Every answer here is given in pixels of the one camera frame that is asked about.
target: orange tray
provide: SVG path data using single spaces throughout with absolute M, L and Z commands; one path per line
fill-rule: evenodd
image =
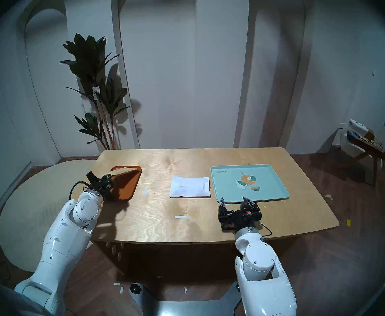
M 118 165 L 114 166 L 111 171 L 123 167 L 135 168 L 136 171 L 121 174 L 114 178 L 114 187 L 110 191 L 113 201 L 128 201 L 134 196 L 135 188 L 137 188 L 143 169 L 138 165 Z

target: teal tray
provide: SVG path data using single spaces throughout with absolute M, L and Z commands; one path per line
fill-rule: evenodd
M 241 203 L 242 197 L 252 201 L 289 198 L 283 182 L 269 164 L 212 166 L 211 180 L 216 200 Z

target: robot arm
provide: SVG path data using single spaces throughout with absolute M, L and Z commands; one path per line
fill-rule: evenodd
M 69 273 L 87 248 L 103 196 L 113 188 L 109 175 L 98 179 L 90 172 L 87 177 L 91 182 L 88 189 L 78 201 L 66 202 L 47 232 L 36 271 L 15 287 L 16 292 L 43 307 L 46 314 L 65 314 L 63 292 Z
M 254 227 L 261 217 L 257 204 L 246 197 L 239 211 L 227 211 L 223 198 L 220 201 L 219 221 L 222 228 L 236 231 L 235 246 L 242 254 L 235 259 L 235 271 L 245 313 L 295 316 L 296 299 L 288 276 L 273 248 Z

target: white paper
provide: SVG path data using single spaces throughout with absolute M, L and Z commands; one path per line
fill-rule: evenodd
M 210 197 L 210 180 L 172 177 L 171 197 Z

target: potted plant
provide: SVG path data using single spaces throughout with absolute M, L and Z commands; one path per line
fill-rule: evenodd
M 122 88 L 116 92 L 113 80 L 105 81 L 100 78 L 99 74 L 111 60 L 119 55 L 108 59 L 113 53 L 111 52 L 104 56 L 105 37 L 95 40 L 89 35 L 87 39 L 84 39 L 80 34 L 76 34 L 74 42 L 66 42 L 63 46 L 74 56 L 75 60 L 64 60 L 59 63 L 69 66 L 71 72 L 80 79 L 84 92 L 71 87 L 67 88 L 87 97 L 93 103 L 97 113 L 97 115 L 86 113 L 85 118 L 81 119 L 75 116 L 76 121 L 83 127 L 79 131 L 95 138 L 88 144 L 98 140 L 105 149 L 115 149 L 114 118 L 128 108 L 128 106 L 119 107 L 119 104 L 123 103 L 127 89 Z

